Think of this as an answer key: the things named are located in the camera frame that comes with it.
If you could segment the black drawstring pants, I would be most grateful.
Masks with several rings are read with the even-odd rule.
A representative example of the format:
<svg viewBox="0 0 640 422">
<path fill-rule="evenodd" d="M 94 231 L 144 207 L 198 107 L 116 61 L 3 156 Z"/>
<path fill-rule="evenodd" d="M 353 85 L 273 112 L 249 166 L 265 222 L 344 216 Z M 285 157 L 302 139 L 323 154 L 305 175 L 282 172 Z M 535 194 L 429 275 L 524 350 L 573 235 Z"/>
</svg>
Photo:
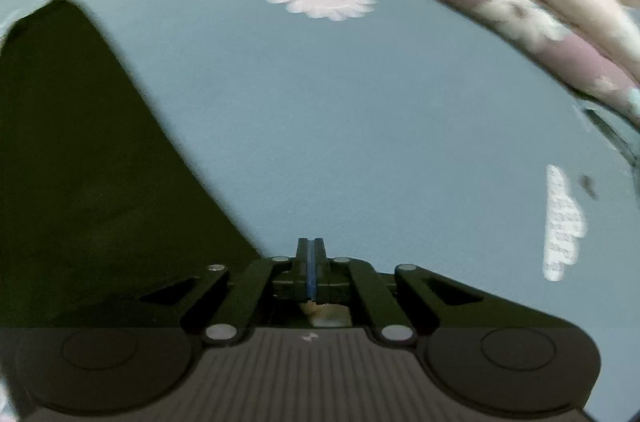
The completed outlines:
<svg viewBox="0 0 640 422">
<path fill-rule="evenodd" d="M 259 257 L 84 10 L 53 0 L 1 50 L 1 322 L 40 327 Z"/>
</svg>

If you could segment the teal patterned bed sheet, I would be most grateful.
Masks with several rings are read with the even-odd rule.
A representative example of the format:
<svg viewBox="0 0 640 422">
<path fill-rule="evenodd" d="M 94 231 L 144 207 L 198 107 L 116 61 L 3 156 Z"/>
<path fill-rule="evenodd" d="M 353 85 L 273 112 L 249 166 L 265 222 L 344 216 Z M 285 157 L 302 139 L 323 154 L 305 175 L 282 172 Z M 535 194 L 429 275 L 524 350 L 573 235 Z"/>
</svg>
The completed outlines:
<svg viewBox="0 0 640 422">
<path fill-rule="evenodd" d="M 591 105 L 436 0 L 75 0 L 269 255 L 319 236 L 585 328 L 639 409 L 639 205 Z M 47 0 L 1 0 L 11 26 Z"/>
</svg>

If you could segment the teal pillow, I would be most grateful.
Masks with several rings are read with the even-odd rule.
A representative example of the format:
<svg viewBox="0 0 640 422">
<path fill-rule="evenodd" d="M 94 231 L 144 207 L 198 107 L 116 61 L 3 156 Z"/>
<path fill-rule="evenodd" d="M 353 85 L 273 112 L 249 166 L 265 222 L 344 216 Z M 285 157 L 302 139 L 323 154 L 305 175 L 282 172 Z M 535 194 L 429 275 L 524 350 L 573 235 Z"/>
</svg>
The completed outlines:
<svg viewBox="0 0 640 422">
<path fill-rule="evenodd" d="M 618 133 L 614 130 L 595 110 L 584 108 L 582 112 L 588 120 L 600 131 L 606 140 L 614 147 L 617 153 L 622 156 L 631 168 L 631 176 L 635 184 L 639 184 L 639 152 L 631 148 Z"/>
</svg>

